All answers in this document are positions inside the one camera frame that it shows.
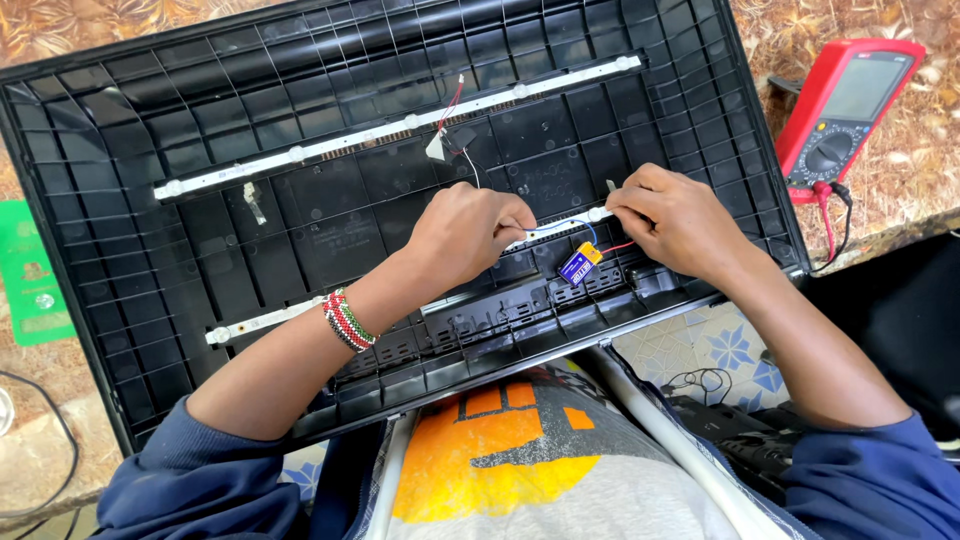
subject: man's right hand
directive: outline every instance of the man's right hand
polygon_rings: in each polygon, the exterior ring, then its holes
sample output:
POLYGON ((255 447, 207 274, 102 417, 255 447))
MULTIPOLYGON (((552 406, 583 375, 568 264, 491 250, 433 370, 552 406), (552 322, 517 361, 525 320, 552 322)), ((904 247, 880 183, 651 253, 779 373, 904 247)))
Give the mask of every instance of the man's right hand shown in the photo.
POLYGON ((653 163, 611 193, 607 209, 647 256, 720 289, 745 268, 772 262, 737 228, 708 185, 653 163))

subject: green card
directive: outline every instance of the green card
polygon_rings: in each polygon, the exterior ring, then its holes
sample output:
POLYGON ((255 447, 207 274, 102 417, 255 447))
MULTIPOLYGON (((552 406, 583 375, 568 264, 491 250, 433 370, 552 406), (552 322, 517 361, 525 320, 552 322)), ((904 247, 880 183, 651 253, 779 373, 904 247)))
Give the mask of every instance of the green card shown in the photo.
POLYGON ((25 201, 0 203, 0 275, 17 345, 77 335, 25 201))

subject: sleeve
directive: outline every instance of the sleeve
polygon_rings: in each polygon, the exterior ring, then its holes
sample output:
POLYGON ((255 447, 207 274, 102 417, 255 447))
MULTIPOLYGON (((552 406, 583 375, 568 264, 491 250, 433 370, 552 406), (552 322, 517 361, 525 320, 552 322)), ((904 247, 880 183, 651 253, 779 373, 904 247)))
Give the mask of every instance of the sleeve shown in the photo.
POLYGON ((786 510, 825 538, 957 538, 960 473, 917 413, 869 430, 806 435, 786 510))
POLYGON ((304 528, 300 490, 277 483, 280 441, 244 439, 205 426, 186 398, 140 454, 113 474, 97 505, 107 539, 215 538, 257 533, 283 538, 304 528))

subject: hand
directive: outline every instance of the hand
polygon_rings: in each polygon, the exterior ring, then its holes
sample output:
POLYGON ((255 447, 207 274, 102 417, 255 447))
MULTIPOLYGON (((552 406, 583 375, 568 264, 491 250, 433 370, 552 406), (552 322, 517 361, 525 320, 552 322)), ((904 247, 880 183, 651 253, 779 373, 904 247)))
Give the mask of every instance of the hand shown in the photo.
POLYGON ((536 226, 516 195, 461 182, 434 196, 402 251, 439 295, 493 266, 507 246, 526 238, 524 229, 536 226))
POLYGON ((607 209, 647 256, 720 289, 739 270, 771 260, 737 228, 708 185, 653 163, 611 193, 607 209))

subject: white wire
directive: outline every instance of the white wire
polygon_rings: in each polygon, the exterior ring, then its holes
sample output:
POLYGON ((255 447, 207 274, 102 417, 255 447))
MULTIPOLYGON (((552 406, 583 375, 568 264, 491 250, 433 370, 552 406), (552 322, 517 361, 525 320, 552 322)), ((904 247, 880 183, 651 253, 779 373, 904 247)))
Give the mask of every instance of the white wire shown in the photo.
POLYGON ((467 155, 467 147, 464 147, 464 158, 467 158, 467 161, 470 163, 470 167, 473 168, 473 176, 477 179, 477 189, 480 189, 480 175, 477 174, 477 167, 473 164, 473 160, 470 159, 470 156, 467 155))

